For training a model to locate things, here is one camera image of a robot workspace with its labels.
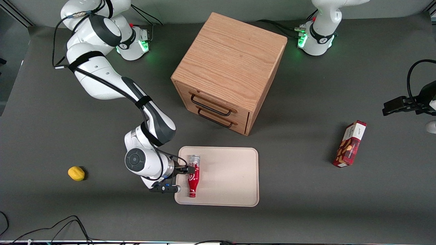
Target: cable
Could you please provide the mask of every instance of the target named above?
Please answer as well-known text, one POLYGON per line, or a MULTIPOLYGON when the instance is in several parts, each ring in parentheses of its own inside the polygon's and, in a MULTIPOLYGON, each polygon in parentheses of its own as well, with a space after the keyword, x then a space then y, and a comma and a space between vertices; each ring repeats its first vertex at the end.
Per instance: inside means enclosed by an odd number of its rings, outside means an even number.
POLYGON ((0 211, 0 213, 4 216, 4 219, 6 220, 6 229, 2 233, 0 233, 0 236, 3 235, 8 229, 9 229, 9 219, 7 218, 6 214, 0 211))
POLYGON ((55 67, 55 45, 56 45, 56 32, 58 31, 59 25, 61 25, 61 23, 68 19, 68 17, 64 17, 62 18, 57 24, 56 27, 54 28, 54 34, 53 34, 53 52, 51 54, 51 65, 53 67, 55 67))
POLYGON ((67 225, 69 225, 69 224, 71 224, 72 222, 76 222, 77 224, 78 224, 78 221, 77 220, 75 220, 75 219, 73 219, 73 220, 70 220, 70 221, 68 221, 64 226, 62 226, 62 228, 56 233, 56 235, 54 235, 54 237, 52 238, 52 240, 50 241, 50 244, 53 244, 53 240, 58 236, 58 234, 67 226, 67 225))
POLYGON ((162 154, 165 154, 165 155, 167 155, 167 156, 169 156, 169 157, 175 157, 175 158, 178 158, 178 159, 180 159, 180 160, 184 161, 184 162, 185 162, 185 164, 186 164, 186 166, 188 166, 188 163, 187 163, 187 161, 186 161, 185 159, 183 159, 183 158, 179 157, 179 156, 176 156, 176 155, 173 155, 173 154, 170 154, 170 153, 164 152, 164 151, 163 151, 163 150, 161 150, 161 149, 157 149, 157 151, 159 151, 160 153, 162 153, 162 154))
POLYGON ((11 242, 11 243, 14 243, 14 242, 18 241, 20 238, 22 238, 22 237, 24 237, 24 236, 26 236, 26 235, 28 235, 28 234, 35 233, 35 232, 37 232, 37 231, 42 231, 42 230, 51 230, 51 229, 53 229, 54 227, 56 227, 58 224, 62 223, 63 221, 65 221, 65 220, 67 220, 67 219, 69 219, 69 218, 71 218, 71 217, 74 217, 75 219, 72 220, 72 221, 69 221, 68 223, 73 222, 73 221, 76 221, 76 222, 79 224, 80 229, 82 230, 82 233, 83 233, 83 235, 86 237, 87 242, 88 242, 88 241, 90 240, 90 239, 89 239, 89 236, 88 236, 88 234, 86 233, 85 227, 83 226, 83 224, 82 224, 82 222, 80 221, 79 217, 77 217, 76 215, 70 215, 70 216, 64 218, 63 220, 58 221, 56 224, 54 224, 54 225, 53 225, 52 227, 50 227, 50 228, 39 228, 39 229, 36 229, 36 230, 30 231, 30 232, 24 233, 23 235, 19 236, 17 239, 15 239, 15 240, 14 240, 13 242, 11 242))
POLYGON ((272 20, 258 20, 258 21, 259 22, 270 23, 270 24, 273 24, 273 25, 277 25, 277 26, 279 26, 279 27, 281 27, 283 29, 286 29, 286 30, 290 30, 290 31, 294 30, 294 28, 290 28, 290 27, 284 26, 284 25, 280 24, 279 22, 275 22, 275 21, 272 21, 272 20))
POLYGON ((224 240, 207 240, 207 241, 197 242, 194 245, 200 245, 206 242, 219 242, 219 243, 223 243, 224 245, 233 245, 233 242, 224 241, 224 240))
POLYGON ((151 26, 151 38, 150 38, 150 41, 153 41, 153 37, 154 37, 154 25, 151 26))
POLYGON ((306 20, 310 20, 310 19, 313 17, 313 15, 316 14, 317 12, 318 12, 318 9, 315 10, 313 13, 311 13, 311 14, 306 18, 306 20))
POLYGON ((132 7, 133 10, 135 10, 140 16, 142 16, 142 18, 144 18, 151 26, 153 26, 154 24, 151 23, 147 18, 145 18, 145 16, 143 16, 136 8, 132 7))
MULTIPOLYGON (((150 130, 149 130, 149 128, 148 128, 148 125, 147 125, 147 123, 146 123, 146 122, 147 122, 147 118, 146 118, 146 116, 145 116, 145 112, 144 112, 144 110, 141 110, 141 112, 142 112, 142 117, 144 118, 144 124, 145 124, 145 127, 146 127, 147 130, 150 132, 150 130)), ((154 144, 150 142, 150 145, 153 147, 154 151, 156 152, 157 156, 159 157, 159 161, 160 161, 160 174, 159 174, 159 177, 157 177, 156 179, 152 179, 152 178, 150 178, 150 177, 144 177, 144 178, 146 178, 146 179, 148 179, 148 180, 151 180, 151 181, 157 181, 157 180, 159 180, 159 179, 162 177, 162 175, 164 174, 164 162, 162 161, 162 158, 160 157, 160 154, 159 154, 159 152, 158 152, 158 149, 154 146, 154 144)))
MULTIPOLYGON (((95 13, 99 12, 101 9, 103 9, 105 7, 105 5, 106 5, 106 0, 100 0, 99 5, 95 9, 91 10, 90 14, 85 15, 81 20, 79 20, 79 22, 77 22, 77 24, 74 26, 73 30, 71 31, 71 36, 73 36, 74 33, 76 33, 77 28, 79 27, 79 25, 83 21, 85 21, 87 18, 89 18, 89 16, 91 14, 95 14, 95 13)), ((60 59, 54 66, 58 66, 64 59, 65 59, 65 56, 62 57, 62 59, 60 59)))
MULTIPOLYGON (((132 96, 130 96, 129 94, 127 94, 123 90, 119 89, 118 87, 114 86, 113 84, 109 83, 105 79, 102 79, 102 78, 100 78, 100 77, 98 77, 98 76, 96 76, 96 75, 94 75, 92 73, 89 73, 87 71, 84 71, 84 70, 82 70, 80 68, 76 68, 75 71, 80 72, 83 75, 86 75, 86 76, 88 76, 88 77, 90 77, 90 78, 92 78, 92 79, 94 79, 94 80, 96 80, 96 81, 98 81, 98 82, 100 82, 100 83, 110 87, 111 89, 113 89, 116 92, 120 93, 124 97, 128 98, 131 102, 136 103, 136 100, 132 96)), ((144 123, 147 122, 147 118, 146 118, 145 112, 142 109, 141 109, 141 113, 142 113, 142 116, 144 118, 144 123)), ((159 174, 159 177, 156 178, 156 179, 151 179, 149 177, 144 177, 144 178, 146 178, 148 180, 156 181, 156 180, 160 179, 162 177, 162 175, 164 174, 164 162, 162 161, 162 158, 160 157, 160 154, 158 153, 157 148, 154 146, 154 144, 150 143, 150 145, 153 147, 154 151, 156 152, 157 156, 159 157, 159 161, 160 161, 160 174, 159 174)))
POLYGON ((291 34, 285 32, 285 30, 286 31, 294 31, 293 28, 284 26, 284 25, 282 25, 278 22, 272 21, 272 20, 258 20, 258 21, 272 24, 273 26, 275 26, 279 31, 281 31, 287 37, 298 37, 297 35, 291 35, 291 34))
POLYGON ((140 8, 138 8, 138 7, 136 7, 135 5, 131 5, 133 8, 136 8, 136 9, 138 9, 139 11, 141 11, 141 12, 143 12, 144 14, 146 14, 146 15, 148 15, 148 16, 150 16, 150 17, 152 17, 153 19, 155 19, 155 20, 157 20, 161 25, 163 25, 162 24, 162 22, 158 19, 158 18, 156 18, 156 17, 154 17, 153 15, 151 15, 151 14, 149 14, 149 13, 147 13, 147 12, 145 12, 145 11, 143 11, 142 9, 140 9, 140 8))
POLYGON ((428 63, 433 63, 436 64, 436 60, 430 60, 430 59, 423 59, 420 61, 415 62, 409 69, 409 72, 407 73, 407 93, 409 94, 410 99, 412 100, 413 105, 422 113, 425 114, 429 114, 434 116, 434 113, 430 113, 430 112, 426 112, 421 106, 418 105, 418 103, 416 102, 416 99, 412 96, 412 91, 410 90, 410 76, 412 75, 412 71, 413 69, 420 63, 423 62, 428 62, 428 63))

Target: tray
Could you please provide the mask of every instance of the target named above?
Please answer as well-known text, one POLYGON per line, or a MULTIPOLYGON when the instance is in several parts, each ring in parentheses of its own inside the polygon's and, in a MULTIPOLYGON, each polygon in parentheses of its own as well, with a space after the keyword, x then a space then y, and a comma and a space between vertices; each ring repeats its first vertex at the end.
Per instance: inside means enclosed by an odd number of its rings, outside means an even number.
POLYGON ((179 157, 200 155, 197 196, 189 197, 187 175, 179 174, 182 187, 174 195, 179 204, 254 207, 259 202, 258 154, 254 148, 184 146, 179 157))

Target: drawer handle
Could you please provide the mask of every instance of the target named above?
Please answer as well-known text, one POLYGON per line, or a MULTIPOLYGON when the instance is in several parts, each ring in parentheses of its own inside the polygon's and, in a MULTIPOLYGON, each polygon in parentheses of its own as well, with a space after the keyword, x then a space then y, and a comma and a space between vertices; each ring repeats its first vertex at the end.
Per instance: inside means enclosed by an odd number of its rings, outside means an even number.
POLYGON ((222 113, 222 112, 220 112, 220 111, 215 110, 214 108, 211 108, 211 107, 209 107, 209 106, 207 106, 207 105, 203 105, 203 104, 201 104, 200 102, 195 101, 195 100, 194 100, 194 97, 195 97, 195 94, 192 94, 192 96, 191 96, 191 101, 192 101, 192 103, 194 103, 194 104, 196 104, 196 105, 199 105, 199 106, 201 106, 201 107, 204 107, 204 108, 208 109, 209 111, 215 112, 215 113, 217 113, 218 115, 221 115, 221 116, 229 116, 230 113, 232 112, 232 110, 229 110, 228 113, 224 114, 224 113, 222 113))
POLYGON ((219 124, 219 125, 221 125, 221 126, 223 126, 223 127, 225 127, 225 128, 230 128, 230 127, 233 125, 233 122, 230 122, 229 125, 222 124, 222 123, 220 123, 220 122, 218 122, 218 121, 213 120, 213 119, 210 118, 210 117, 207 117, 207 116, 205 116, 205 115, 202 115, 202 114, 200 113, 200 111, 201 111, 201 108, 198 108, 198 115, 199 115, 199 116, 204 117, 204 118, 206 118, 207 120, 212 121, 212 122, 214 122, 214 123, 216 123, 216 124, 219 124))

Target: wooden cabinet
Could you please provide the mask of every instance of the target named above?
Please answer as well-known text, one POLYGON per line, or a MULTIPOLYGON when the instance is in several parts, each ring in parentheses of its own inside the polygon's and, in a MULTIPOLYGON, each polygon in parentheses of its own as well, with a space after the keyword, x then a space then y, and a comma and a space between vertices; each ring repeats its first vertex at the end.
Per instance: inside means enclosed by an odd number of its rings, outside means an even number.
POLYGON ((186 108, 248 135, 287 38, 212 13, 171 76, 186 108))

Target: red bottle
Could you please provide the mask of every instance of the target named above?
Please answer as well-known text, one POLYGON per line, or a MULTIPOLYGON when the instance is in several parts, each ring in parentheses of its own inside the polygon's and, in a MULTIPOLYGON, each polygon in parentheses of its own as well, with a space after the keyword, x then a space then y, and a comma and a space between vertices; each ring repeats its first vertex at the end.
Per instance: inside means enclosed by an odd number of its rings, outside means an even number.
POLYGON ((195 172, 188 175, 189 197, 195 197, 198 182, 200 181, 200 156, 190 155, 188 164, 195 168, 195 172))

